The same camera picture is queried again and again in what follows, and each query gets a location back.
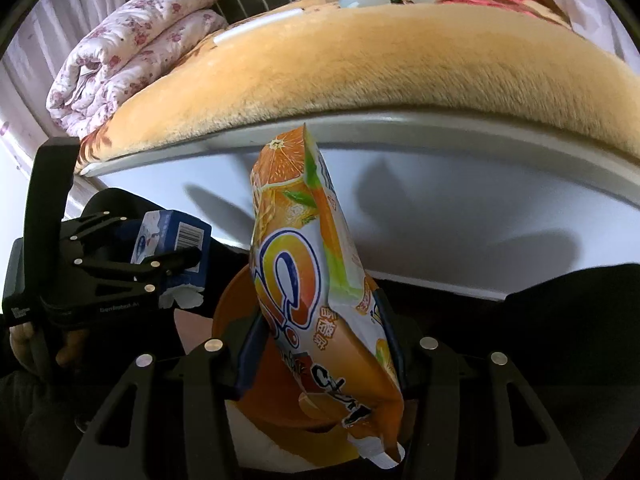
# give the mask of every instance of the blue and white carton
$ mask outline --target blue and white carton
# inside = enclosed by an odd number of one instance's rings
[[[211,226],[194,216],[174,210],[150,211],[145,214],[131,257],[132,264],[142,263],[148,256],[187,247],[197,247],[202,252],[195,267],[167,277],[166,289],[160,295],[160,308],[171,307],[174,300],[180,308],[193,308],[202,304],[200,293],[207,281],[210,243]]]

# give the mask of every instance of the yellow fluffy blanket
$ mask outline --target yellow fluffy blanket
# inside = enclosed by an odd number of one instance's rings
[[[234,126],[393,107],[516,117],[640,159],[640,79],[561,25],[465,4],[309,10],[203,40],[83,141],[77,169]]]

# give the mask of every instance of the black pants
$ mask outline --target black pants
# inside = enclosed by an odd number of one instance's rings
[[[86,212],[110,210],[141,218],[157,208],[121,190],[108,189],[91,200]],[[246,263],[246,256],[223,249],[216,247],[221,252],[211,260],[200,312],[205,316],[212,315],[226,283]],[[549,411],[585,480],[640,478],[638,453],[627,453],[620,461],[640,427],[640,266],[580,270],[511,294],[503,303],[392,283],[383,288],[396,310],[414,316],[425,333],[457,352],[507,353]],[[143,341],[138,337],[135,345],[119,349],[122,364],[105,362],[97,367],[91,386],[100,383],[100,375],[122,373],[122,366],[143,347],[158,344],[175,351],[172,322],[160,314],[146,323]],[[113,353],[108,338],[100,344],[95,347],[97,354]],[[12,442],[40,478],[62,478],[63,466],[81,436],[70,424],[74,407],[72,402],[65,403],[64,392],[53,395],[50,386],[36,387],[37,380],[25,373],[0,380],[0,426],[10,427]],[[351,480],[364,475],[399,478],[399,471],[382,471],[356,461],[331,471],[295,475],[245,471],[244,476]]]

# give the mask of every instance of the snack bag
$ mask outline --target snack bag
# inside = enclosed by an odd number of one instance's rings
[[[361,456],[379,465],[400,462],[402,395],[371,293],[376,285],[306,126],[262,149],[251,182],[252,278],[262,314],[303,390],[300,408],[343,425]]]

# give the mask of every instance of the white curtain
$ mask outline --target white curtain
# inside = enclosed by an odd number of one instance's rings
[[[0,60],[0,144],[28,178],[38,147],[63,136],[45,100],[53,79],[78,42],[126,0],[40,0]],[[79,216],[95,193],[76,177],[66,215]]]
[[[640,54],[606,0],[554,0],[575,32],[623,59],[640,75]]]

